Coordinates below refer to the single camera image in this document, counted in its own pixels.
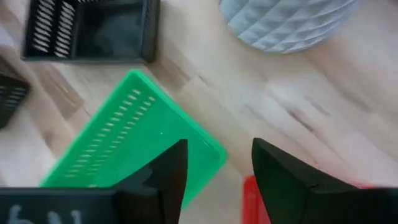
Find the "ventilation slot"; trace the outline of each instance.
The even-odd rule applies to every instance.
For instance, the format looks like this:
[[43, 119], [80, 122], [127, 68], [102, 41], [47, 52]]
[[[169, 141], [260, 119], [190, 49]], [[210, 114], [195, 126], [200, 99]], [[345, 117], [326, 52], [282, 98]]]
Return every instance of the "ventilation slot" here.
[[132, 90], [135, 94], [137, 94], [137, 95], [141, 95], [141, 91], [139, 91], [139, 90]]
[[58, 57], [67, 58], [70, 55], [74, 17], [75, 9], [73, 8], [73, 6], [66, 2], [62, 2], [61, 15], [54, 51], [54, 54]]
[[33, 47], [41, 52], [48, 53], [54, 19], [54, 1], [39, 0], [35, 27], [33, 33]]

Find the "black plastic holder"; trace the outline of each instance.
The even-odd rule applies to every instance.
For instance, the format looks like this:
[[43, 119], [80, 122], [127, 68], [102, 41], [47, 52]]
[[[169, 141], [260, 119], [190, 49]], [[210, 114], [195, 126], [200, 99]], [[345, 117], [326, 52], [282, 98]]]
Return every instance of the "black plastic holder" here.
[[0, 59], [0, 129], [11, 120], [29, 90], [29, 84], [18, 78], [16, 72]]
[[160, 0], [31, 0], [24, 60], [151, 62]]
[[1, 223], [178, 224], [187, 183], [181, 139], [112, 187], [0, 188]]

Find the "black tray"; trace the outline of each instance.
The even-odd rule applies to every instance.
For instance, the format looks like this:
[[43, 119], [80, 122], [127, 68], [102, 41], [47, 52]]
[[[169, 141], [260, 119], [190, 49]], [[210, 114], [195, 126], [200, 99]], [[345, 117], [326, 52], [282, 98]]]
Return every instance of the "black tray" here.
[[160, 0], [31, 0], [22, 58], [151, 62], [159, 7]]
[[0, 59], [0, 129], [11, 120], [29, 90], [29, 84], [19, 79], [13, 69]]

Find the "basket slot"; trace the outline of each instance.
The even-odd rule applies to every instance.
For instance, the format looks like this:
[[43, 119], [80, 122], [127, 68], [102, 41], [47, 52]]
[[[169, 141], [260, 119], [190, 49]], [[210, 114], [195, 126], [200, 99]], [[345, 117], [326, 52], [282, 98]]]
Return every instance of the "basket slot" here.
[[[131, 94], [127, 94], [125, 98], [121, 99], [118, 104], [120, 106], [102, 124], [98, 133], [92, 136], [87, 145], [84, 146], [84, 150], [76, 156], [75, 162], [65, 170], [64, 178], [98, 175], [106, 162], [112, 158], [113, 153], [125, 142], [136, 122], [149, 109], [149, 107], [140, 106], [141, 100], [150, 102], [156, 100], [152, 96], [141, 95], [141, 91], [137, 89], [131, 91]], [[112, 135], [112, 138], [107, 138], [110, 133], [117, 134]]]
[[33, 48], [49, 53], [51, 33], [55, 14], [54, 0], [39, 0], [34, 22]]
[[59, 14], [57, 36], [55, 39], [54, 54], [58, 57], [67, 58], [71, 52], [73, 20], [76, 11], [73, 6], [65, 1], [62, 2]]

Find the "black plastic part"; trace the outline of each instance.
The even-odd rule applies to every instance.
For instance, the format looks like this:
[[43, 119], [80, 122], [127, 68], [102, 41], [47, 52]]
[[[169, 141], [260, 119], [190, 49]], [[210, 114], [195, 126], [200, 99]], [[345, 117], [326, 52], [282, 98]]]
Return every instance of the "black plastic part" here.
[[24, 60], [151, 62], [160, 0], [30, 0]]
[[0, 129], [7, 126], [30, 90], [28, 83], [11, 78], [15, 76], [12, 68], [0, 60]]
[[272, 224], [398, 223], [398, 189], [358, 189], [262, 139], [252, 162]]
[[0, 189], [0, 221], [176, 224], [187, 181], [187, 140], [108, 189]]

